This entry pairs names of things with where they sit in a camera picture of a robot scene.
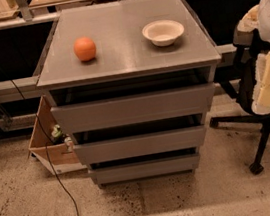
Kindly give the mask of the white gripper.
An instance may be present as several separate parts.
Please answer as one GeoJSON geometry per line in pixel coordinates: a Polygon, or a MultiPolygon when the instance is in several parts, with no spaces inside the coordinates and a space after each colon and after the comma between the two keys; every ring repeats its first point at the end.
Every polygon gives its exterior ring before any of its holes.
{"type": "MultiPolygon", "coordinates": [[[[241,32],[252,32],[257,29],[258,5],[254,5],[238,22],[237,29],[241,32]]],[[[257,115],[268,115],[270,113],[270,51],[259,54],[255,66],[256,84],[253,87],[251,109],[257,115]]]]}

